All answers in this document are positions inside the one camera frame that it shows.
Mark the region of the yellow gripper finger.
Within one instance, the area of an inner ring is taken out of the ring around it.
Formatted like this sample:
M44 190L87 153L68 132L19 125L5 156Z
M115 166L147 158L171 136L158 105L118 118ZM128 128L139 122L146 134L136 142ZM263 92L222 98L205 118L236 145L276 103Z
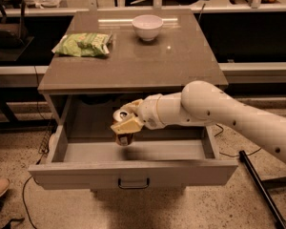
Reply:
M127 112L129 114L131 114L131 113L136 114L137 111L138 111L138 108L139 108L139 106L141 105L142 102L143 102L142 99L136 99L136 100L134 100L134 101L132 101L130 103L127 103L127 104L123 105L121 107L121 110L125 111L125 112Z
M117 135L124 135L140 132L143 126L144 124L134 113L115 113L111 128Z

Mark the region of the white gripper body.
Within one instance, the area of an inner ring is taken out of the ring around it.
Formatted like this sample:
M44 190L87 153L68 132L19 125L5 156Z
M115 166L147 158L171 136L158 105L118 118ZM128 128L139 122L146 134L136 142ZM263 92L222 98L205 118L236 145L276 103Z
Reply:
M144 126L150 130L163 129L165 125L160 121L157 103L161 94L150 95L138 107L137 116Z

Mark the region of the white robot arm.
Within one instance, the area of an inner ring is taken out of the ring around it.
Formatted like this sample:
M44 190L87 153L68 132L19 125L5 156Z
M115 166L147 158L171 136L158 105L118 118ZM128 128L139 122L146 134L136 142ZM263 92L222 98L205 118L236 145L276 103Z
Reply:
M194 81L176 94L154 94L123 105L112 130L134 134L146 127L223 124L286 164L286 118L245 105L211 83Z

